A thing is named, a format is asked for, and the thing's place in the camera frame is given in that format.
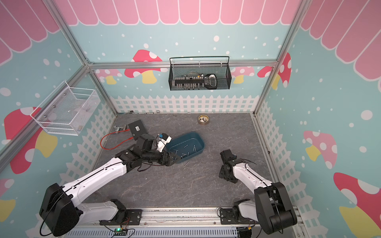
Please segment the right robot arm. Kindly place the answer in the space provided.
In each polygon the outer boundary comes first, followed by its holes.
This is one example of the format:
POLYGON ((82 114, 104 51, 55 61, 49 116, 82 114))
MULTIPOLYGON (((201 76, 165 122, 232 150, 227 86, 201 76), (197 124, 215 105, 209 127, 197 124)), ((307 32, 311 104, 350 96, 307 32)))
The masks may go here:
POLYGON ((242 182, 253 194, 254 200, 236 201, 232 208, 219 208, 221 224, 259 224, 270 235, 283 233, 298 223, 295 209, 284 184, 272 182, 255 172, 248 160, 239 159, 231 150, 220 153, 223 165, 219 177, 228 182, 242 182))

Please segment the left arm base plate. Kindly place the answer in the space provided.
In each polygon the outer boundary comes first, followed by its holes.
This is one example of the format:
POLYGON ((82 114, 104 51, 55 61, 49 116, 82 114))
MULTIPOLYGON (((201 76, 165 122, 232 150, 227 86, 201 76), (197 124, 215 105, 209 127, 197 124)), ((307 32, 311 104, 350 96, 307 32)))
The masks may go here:
POLYGON ((138 226, 142 218, 141 209, 127 209, 118 211, 115 217, 111 220, 101 220, 101 226, 138 226))

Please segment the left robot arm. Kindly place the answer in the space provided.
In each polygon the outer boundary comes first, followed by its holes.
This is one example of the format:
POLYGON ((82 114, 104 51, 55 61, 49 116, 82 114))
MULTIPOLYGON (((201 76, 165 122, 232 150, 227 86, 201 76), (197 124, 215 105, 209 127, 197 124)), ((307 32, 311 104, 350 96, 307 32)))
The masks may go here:
POLYGON ((142 134, 136 143, 117 153, 98 169, 65 185, 57 183, 46 189, 39 215, 42 224, 59 237, 80 224, 94 221, 123 225, 131 218, 125 205, 117 199, 103 203, 84 203, 85 199, 112 180, 121 177, 143 163, 172 166, 180 157, 165 147, 172 138, 165 134, 153 137, 142 134))

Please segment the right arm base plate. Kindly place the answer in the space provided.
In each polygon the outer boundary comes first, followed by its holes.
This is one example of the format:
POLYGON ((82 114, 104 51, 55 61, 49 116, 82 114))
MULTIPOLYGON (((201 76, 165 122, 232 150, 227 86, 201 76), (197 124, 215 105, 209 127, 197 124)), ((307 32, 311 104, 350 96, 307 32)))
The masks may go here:
POLYGON ((218 208, 217 215, 220 218, 220 223, 222 225, 237 225, 237 224, 255 225, 256 224, 254 220, 242 217, 236 207, 218 208))

